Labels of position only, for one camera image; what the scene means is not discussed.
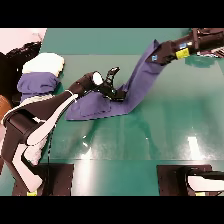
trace purple fabric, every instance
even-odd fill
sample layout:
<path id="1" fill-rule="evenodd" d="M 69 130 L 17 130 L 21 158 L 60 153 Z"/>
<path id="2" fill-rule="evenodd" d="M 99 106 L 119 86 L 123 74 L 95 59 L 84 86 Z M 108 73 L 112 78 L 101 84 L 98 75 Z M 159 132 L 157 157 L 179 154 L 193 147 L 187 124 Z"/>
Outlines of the purple fabric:
<path id="1" fill-rule="evenodd" d="M 154 40 L 139 59 L 128 82 L 120 87 L 128 91 L 123 102 L 113 102 L 104 98 L 100 93 L 91 92 L 68 108 L 65 119 L 90 120 L 131 112 L 144 99 L 165 67 L 156 63 L 145 62 L 158 46 L 158 41 Z"/>
<path id="2" fill-rule="evenodd" d="M 60 80 L 50 72 L 31 72 L 23 74 L 17 84 L 22 93 L 21 102 L 33 96 L 42 96 L 54 92 Z"/>

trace yellow label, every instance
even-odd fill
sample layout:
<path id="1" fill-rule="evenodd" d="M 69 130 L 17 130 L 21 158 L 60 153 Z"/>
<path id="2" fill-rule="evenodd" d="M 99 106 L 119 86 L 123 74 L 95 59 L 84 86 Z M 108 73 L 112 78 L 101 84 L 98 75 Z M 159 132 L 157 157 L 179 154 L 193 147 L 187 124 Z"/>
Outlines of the yellow label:
<path id="1" fill-rule="evenodd" d="M 188 48 L 176 52 L 177 59 L 186 58 L 190 56 Z"/>
<path id="2" fill-rule="evenodd" d="M 27 196 L 37 196 L 37 191 L 27 192 Z"/>
<path id="3" fill-rule="evenodd" d="M 205 192 L 196 192 L 195 195 L 196 196 L 205 196 Z"/>

